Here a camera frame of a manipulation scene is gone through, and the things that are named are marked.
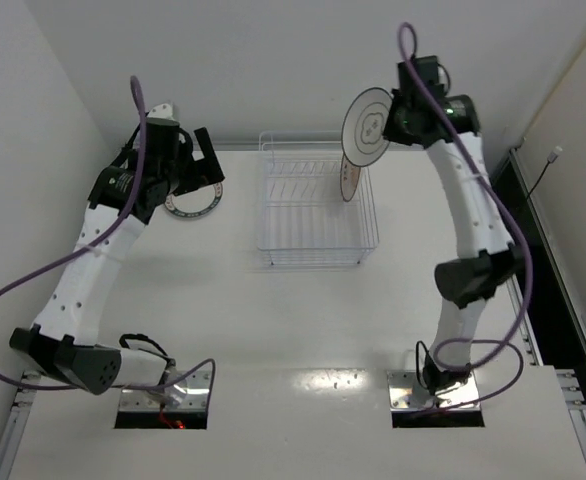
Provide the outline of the green rimmed white plate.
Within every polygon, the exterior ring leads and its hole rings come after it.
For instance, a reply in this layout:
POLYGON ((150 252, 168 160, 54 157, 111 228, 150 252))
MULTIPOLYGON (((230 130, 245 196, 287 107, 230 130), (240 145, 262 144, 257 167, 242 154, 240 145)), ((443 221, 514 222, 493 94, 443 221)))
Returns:
POLYGON ((198 220, 212 213, 223 198, 221 182, 183 195, 169 195, 164 208, 169 215, 180 220, 198 220))

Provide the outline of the blue rimmed flower plate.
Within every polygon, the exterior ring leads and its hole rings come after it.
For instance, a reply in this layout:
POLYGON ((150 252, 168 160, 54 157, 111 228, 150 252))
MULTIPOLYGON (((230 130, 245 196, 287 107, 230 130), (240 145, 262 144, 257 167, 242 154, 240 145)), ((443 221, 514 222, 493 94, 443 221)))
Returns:
POLYGON ((392 105, 391 95, 380 87, 361 92, 345 115, 341 145, 346 159, 355 167, 364 168, 379 160, 389 141, 383 136, 392 105))

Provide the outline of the orange patterned plate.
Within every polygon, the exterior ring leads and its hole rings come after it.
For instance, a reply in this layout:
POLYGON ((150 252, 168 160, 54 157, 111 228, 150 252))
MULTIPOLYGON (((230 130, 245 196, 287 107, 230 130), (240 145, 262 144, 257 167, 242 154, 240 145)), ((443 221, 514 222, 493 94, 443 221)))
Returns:
POLYGON ((353 165, 345 154, 342 155, 339 173, 339 187, 344 202, 350 202, 354 199, 363 171, 363 167, 353 165))

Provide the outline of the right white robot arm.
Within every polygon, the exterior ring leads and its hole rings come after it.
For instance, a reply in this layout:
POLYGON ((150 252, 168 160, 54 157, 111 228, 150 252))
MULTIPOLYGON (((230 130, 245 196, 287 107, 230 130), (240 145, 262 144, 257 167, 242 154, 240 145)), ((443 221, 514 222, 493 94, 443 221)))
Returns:
POLYGON ((434 271, 442 297, 437 332, 418 372, 420 391, 435 396, 465 383, 473 370, 477 325, 497 288, 529 260, 504 225, 481 162, 480 122, 472 100, 449 96, 436 57, 399 63, 399 86, 383 136, 420 146, 440 178, 456 234, 457 256, 434 271))

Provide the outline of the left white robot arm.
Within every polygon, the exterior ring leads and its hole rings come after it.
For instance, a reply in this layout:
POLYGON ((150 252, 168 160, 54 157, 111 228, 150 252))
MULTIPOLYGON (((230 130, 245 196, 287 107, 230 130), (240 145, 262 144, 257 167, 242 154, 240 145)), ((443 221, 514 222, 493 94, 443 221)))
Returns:
POLYGON ((74 252, 52 297, 10 347, 44 377, 94 395, 108 389, 145 391, 177 401, 183 375, 166 353, 98 342, 102 313, 128 251, 169 196, 219 184, 224 174, 208 131, 192 134, 166 102, 151 107, 146 132, 134 133, 98 176, 88 197, 74 252))

